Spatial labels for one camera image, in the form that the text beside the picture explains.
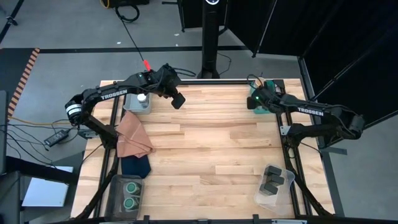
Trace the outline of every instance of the tan fabric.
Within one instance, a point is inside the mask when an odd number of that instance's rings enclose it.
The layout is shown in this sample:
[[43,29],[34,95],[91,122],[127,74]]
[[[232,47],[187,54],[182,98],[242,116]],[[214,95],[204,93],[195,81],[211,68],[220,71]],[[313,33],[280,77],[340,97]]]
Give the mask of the tan fabric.
[[126,111],[116,131],[119,133],[118,157],[140,158],[155,151],[143,125],[132,112]]

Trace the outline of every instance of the gray floor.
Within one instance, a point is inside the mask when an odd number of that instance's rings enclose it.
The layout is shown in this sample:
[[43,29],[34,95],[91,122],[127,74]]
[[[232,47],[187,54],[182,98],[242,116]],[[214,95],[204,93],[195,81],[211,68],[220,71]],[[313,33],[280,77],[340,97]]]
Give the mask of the gray floor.
[[[15,2],[16,0],[8,0],[10,5]],[[140,47],[170,47],[176,44],[201,46],[201,30],[193,29],[181,33],[177,7],[161,5],[160,2],[161,0],[151,0],[148,6],[140,6],[141,17],[137,22],[128,25],[137,45]],[[42,49],[132,47],[115,13],[111,9],[103,9],[98,0],[25,0],[16,19],[20,25],[10,28],[0,47]],[[227,31],[220,36],[220,45],[242,45],[242,43]],[[223,75],[223,78],[245,78],[247,74],[261,72],[263,77],[267,78],[301,78],[295,57],[260,55],[253,59],[249,51],[220,53],[230,56],[233,60],[230,70]],[[174,67],[199,71],[201,66],[201,52],[144,52],[143,57],[153,68],[169,63]],[[223,71],[227,66],[228,60],[218,57],[218,71]],[[14,116],[35,122],[66,118],[63,106],[73,95],[94,87],[101,80],[122,80],[143,69],[137,53],[40,54]],[[391,127],[384,126],[384,128],[394,130],[397,125],[391,123],[389,126]],[[25,130],[33,133],[39,140],[53,133],[50,129],[39,131],[25,128]],[[388,139],[379,144],[370,140],[371,136],[382,136],[381,133],[382,131],[378,129],[369,130],[362,138],[364,142],[357,141],[352,142],[353,145],[344,145],[349,150],[348,156],[332,156],[343,207],[349,217],[398,219],[395,212],[397,193],[391,192],[393,186],[397,186],[397,180],[393,178],[396,172],[393,173],[391,168],[396,165],[389,162],[397,157],[396,151],[393,150],[397,148],[397,144],[394,141],[385,143],[390,141]],[[78,155],[84,148],[85,141],[77,138],[69,144],[52,147],[50,152],[42,150],[42,153],[57,161]],[[29,152],[40,157],[33,150]],[[12,149],[8,150],[8,154],[16,156]],[[22,157],[34,161],[27,154],[23,153]],[[379,185],[369,184],[375,179]],[[64,220],[70,211],[70,206],[69,203],[64,209],[47,214],[32,223]]]

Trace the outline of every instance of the dark blue towel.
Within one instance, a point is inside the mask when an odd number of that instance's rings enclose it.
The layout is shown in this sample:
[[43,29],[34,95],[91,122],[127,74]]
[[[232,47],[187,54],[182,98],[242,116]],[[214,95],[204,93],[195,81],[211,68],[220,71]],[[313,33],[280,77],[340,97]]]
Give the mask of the dark blue towel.
[[121,158],[122,161],[122,174],[124,175],[137,175],[142,179],[150,173],[150,164],[148,155],[137,158],[136,156],[127,156]]

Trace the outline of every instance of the light wood planks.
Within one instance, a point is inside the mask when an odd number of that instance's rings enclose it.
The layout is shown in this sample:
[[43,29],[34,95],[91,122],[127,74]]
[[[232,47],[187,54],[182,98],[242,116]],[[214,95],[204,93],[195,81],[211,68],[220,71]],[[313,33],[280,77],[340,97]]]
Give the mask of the light wood planks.
[[[110,83],[102,81],[101,85]],[[300,80],[285,80],[285,85],[287,93],[304,98]],[[255,213],[260,218],[293,217],[291,205],[285,208],[290,215],[281,217],[253,199],[265,165],[284,167],[275,115],[257,115],[246,109],[247,85],[191,85],[178,90],[187,99],[179,110],[172,108],[170,99],[153,97],[152,113],[139,116],[157,149],[149,156],[152,172],[145,179],[139,218],[241,219]],[[112,104],[111,100],[98,103],[94,116],[108,123]],[[294,113],[292,118],[310,124],[305,114]],[[304,141],[317,146],[314,139]],[[88,141],[85,156],[99,144],[99,139]],[[84,209],[98,188],[103,154],[104,150],[98,149],[82,165],[72,217]],[[300,146],[300,155],[308,188],[332,212],[318,152]]]

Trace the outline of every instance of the black mat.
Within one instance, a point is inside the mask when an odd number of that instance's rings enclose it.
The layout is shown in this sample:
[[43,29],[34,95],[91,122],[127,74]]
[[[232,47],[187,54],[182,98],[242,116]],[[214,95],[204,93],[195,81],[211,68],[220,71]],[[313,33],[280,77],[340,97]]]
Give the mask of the black mat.
[[33,51],[34,49],[0,49],[0,90],[8,92],[7,104],[21,81]]

